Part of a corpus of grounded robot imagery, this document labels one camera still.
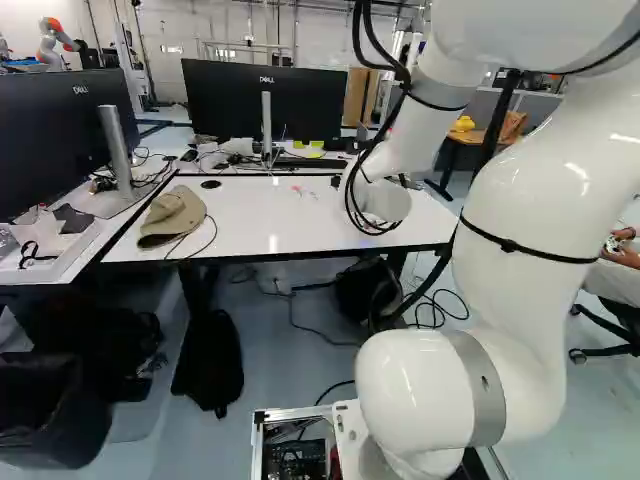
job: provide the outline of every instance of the yellow object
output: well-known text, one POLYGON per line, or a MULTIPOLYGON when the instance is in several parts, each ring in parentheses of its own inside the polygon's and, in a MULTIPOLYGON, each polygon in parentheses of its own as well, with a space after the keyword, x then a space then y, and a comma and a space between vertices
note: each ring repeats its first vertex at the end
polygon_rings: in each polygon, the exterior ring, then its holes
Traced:
MULTIPOLYGON (((314 148, 323 148, 324 140, 311 140, 311 142, 309 142, 309 146, 314 148)), ((307 146, 300 140, 294 140, 293 148, 307 148, 307 146)))
POLYGON ((462 115, 456 123, 453 124, 452 130, 454 132, 468 132, 469 130, 473 130, 476 124, 469 115, 462 115))

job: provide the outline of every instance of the chair wheel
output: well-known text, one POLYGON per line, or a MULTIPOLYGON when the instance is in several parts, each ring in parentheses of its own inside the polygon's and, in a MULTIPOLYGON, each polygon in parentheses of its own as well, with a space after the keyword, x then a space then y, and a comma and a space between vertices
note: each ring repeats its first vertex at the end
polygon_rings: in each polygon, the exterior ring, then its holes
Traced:
POLYGON ((579 348, 569 350, 569 358, 575 365, 584 365, 587 363, 587 356, 579 348))

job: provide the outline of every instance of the black bag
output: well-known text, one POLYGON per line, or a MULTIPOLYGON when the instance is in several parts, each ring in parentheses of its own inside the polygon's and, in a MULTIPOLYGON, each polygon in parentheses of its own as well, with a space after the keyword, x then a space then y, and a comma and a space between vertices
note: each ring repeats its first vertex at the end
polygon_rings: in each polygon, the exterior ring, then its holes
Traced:
POLYGON ((387 261, 373 257, 352 265, 336 276, 334 285, 338 307, 354 323, 365 320, 374 331, 382 328, 380 319, 402 301, 402 286, 387 261))
POLYGON ((164 340, 156 315, 65 297, 21 323, 34 352, 81 357, 87 382, 104 400, 137 402, 148 395, 151 379, 139 378, 137 370, 164 340))
POLYGON ((206 318, 193 318, 171 393, 187 395, 203 411, 213 410, 223 418, 227 405, 240 398, 243 386, 240 338, 229 314, 215 310, 206 318))
POLYGON ((26 468, 75 469, 100 452, 108 404, 87 388, 73 355, 0 354, 0 460, 26 468))

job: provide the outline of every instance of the beige hat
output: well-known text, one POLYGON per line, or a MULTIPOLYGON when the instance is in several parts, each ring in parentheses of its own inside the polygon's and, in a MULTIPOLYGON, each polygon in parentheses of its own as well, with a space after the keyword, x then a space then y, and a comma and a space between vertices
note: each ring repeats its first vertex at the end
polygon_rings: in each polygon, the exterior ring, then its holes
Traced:
POLYGON ((207 206, 184 185, 153 199, 140 227, 139 248, 156 248, 189 235, 204 221, 207 206))

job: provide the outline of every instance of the gray floor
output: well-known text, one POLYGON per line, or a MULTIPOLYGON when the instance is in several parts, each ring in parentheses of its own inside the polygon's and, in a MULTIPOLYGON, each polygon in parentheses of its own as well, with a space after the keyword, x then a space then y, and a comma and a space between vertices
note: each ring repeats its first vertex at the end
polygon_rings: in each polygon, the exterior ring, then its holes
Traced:
MULTIPOLYGON (((462 207, 468 181, 468 174, 454 175, 450 191, 456 200, 449 206, 456 213, 462 207)), ((403 273, 405 287, 417 285, 434 262, 430 253, 412 255, 403 273)), ((449 269, 434 288, 455 288, 449 269)), ((250 415, 254 409, 310 405, 327 386, 353 376, 353 349, 330 347, 311 334, 292 329, 283 301, 261 295, 252 284, 223 284, 218 298, 240 330, 245 390, 222 421, 202 413, 185 398, 173 398, 153 480, 247 478, 250 415)), ((579 300, 613 319, 595 297, 582 292, 579 300)), ((451 299, 443 298, 442 303, 459 310, 451 299)), ((412 312, 407 315, 413 318, 412 312)), ((421 309, 419 315, 421 322, 431 321, 429 309, 421 309)), ((330 291, 301 294, 295 299, 295 317, 297 322, 321 328, 334 338, 349 338, 354 333, 340 319, 330 291)), ((445 328, 465 327, 472 322, 449 320, 445 328)), ((610 334, 584 318, 568 323, 567 348, 615 343, 610 334)), ((590 361, 580 367, 569 364, 567 410, 558 427, 541 439, 495 448, 509 477, 636 477, 634 460, 640 445, 638 365, 637 359, 626 357, 590 361)), ((326 401, 353 397, 354 390, 345 387, 326 401)))

